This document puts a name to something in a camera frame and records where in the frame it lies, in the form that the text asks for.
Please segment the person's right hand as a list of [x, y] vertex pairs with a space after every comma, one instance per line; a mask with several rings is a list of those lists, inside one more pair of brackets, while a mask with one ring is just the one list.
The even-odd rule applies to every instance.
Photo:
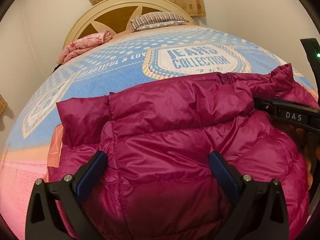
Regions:
[[307, 133], [304, 145], [304, 157], [308, 172], [308, 189], [311, 189], [313, 183], [313, 174], [315, 172], [316, 163], [319, 160], [319, 135], [315, 133]]

